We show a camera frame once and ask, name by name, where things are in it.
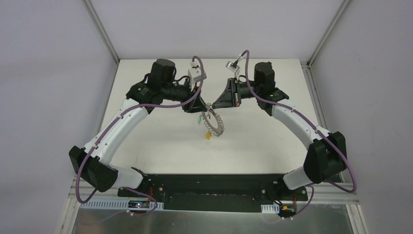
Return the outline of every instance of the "wire coil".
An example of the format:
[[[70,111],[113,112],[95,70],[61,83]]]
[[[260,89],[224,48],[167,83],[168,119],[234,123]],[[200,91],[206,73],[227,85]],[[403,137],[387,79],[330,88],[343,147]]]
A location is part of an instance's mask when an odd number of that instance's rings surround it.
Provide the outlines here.
[[[208,129],[208,132],[214,134],[214,136],[219,137],[224,133],[224,122],[222,121],[221,117],[219,114],[217,114],[213,109],[212,109],[212,104],[207,103],[206,104],[206,112],[202,112],[201,116],[202,119],[204,120],[204,125]],[[218,127],[215,128],[212,126],[211,122],[209,122],[210,117],[213,116],[215,120],[217,121]]]

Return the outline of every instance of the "white wall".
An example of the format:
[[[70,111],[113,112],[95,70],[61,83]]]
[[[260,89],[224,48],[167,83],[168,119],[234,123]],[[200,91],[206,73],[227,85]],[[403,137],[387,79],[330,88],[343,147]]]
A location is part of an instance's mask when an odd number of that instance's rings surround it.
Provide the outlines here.
[[[115,64],[81,1],[0,3],[0,233],[54,233]]]
[[[411,0],[353,1],[313,67],[374,234],[413,233],[412,9]]]
[[[342,0],[93,0],[122,59],[308,61]]]

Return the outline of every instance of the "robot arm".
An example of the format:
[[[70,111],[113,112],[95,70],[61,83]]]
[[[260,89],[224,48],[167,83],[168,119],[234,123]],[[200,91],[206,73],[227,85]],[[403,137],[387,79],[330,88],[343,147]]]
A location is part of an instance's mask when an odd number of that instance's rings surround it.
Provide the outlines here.
[[[85,181],[100,192],[111,187],[137,188],[142,182],[143,173],[135,168],[111,165],[113,155],[132,129],[154,109],[136,108],[138,104],[159,105],[164,99],[182,103],[194,95],[196,89],[192,89],[190,84],[200,81],[200,68],[194,62],[191,66],[188,79],[180,85],[174,80],[175,64],[166,59],[158,59],[152,65],[151,73],[147,74],[147,83],[142,81],[131,87],[119,110],[102,131],[82,148],[74,146],[70,150],[69,156],[75,172],[78,173],[86,152],[92,151],[81,173]],[[182,108],[187,113],[207,110],[200,95]]]
[[[235,77],[229,78],[221,96],[213,103],[213,108],[239,107],[242,99],[253,98],[248,86],[237,78],[239,67],[236,62],[227,63]],[[345,163],[338,153],[301,116],[284,106],[295,105],[289,96],[275,87],[275,72],[270,62],[260,62],[255,65],[254,81],[250,81],[253,91],[261,98],[279,103],[272,105],[257,100],[258,106],[268,115],[283,123],[307,149],[303,166],[289,172],[278,181],[278,196],[290,194],[293,190],[311,183],[321,183],[331,176],[346,169]],[[331,133],[327,129],[315,125],[323,135],[336,145],[346,156],[345,138],[340,132]]]

